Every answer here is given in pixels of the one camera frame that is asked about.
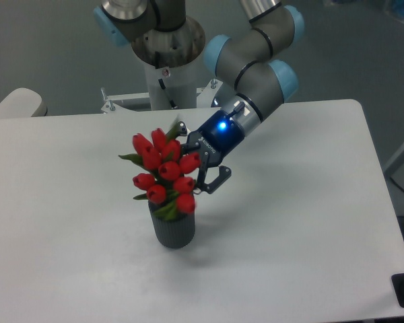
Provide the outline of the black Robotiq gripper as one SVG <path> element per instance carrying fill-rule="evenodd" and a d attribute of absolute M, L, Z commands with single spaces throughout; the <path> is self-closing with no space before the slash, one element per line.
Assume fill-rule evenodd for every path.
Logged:
<path fill-rule="evenodd" d="M 219 166 L 225 156 L 244 140 L 244 131 L 226 112 L 216 112 L 197 130 L 190 131 L 184 121 L 178 121 L 173 126 L 173 138 L 186 137 L 183 151 L 196 152 L 201 159 L 206 158 L 205 166 L 198 168 L 195 188 L 196 195 L 206 192 L 213 194 L 231 176 L 232 170 L 227 166 Z M 218 166 L 218 175 L 211 182 L 206 183 L 207 169 Z"/>

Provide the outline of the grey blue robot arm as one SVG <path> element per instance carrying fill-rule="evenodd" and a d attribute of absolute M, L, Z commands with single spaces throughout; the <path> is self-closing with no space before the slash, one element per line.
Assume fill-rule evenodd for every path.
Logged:
<path fill-rule="evenodd" d="M 153 110 L 197 105 L 194 62 L 203 59 L 234 97 L 197 130 L 181 124 L 186 152 L 201 166 L 197 192 L 213 193 L 230 176 L 222 161 L 298 89 L 293 69 L 276 55 L 301 39 L 302 14 L 280 1 L 242 1 L 250 31 L 240 40 L 218 35 L 206 40 L 184 1 L 103 1 L 94 9 L 100 28 L 117 46 L 130 45 L 143 63 Z"/>

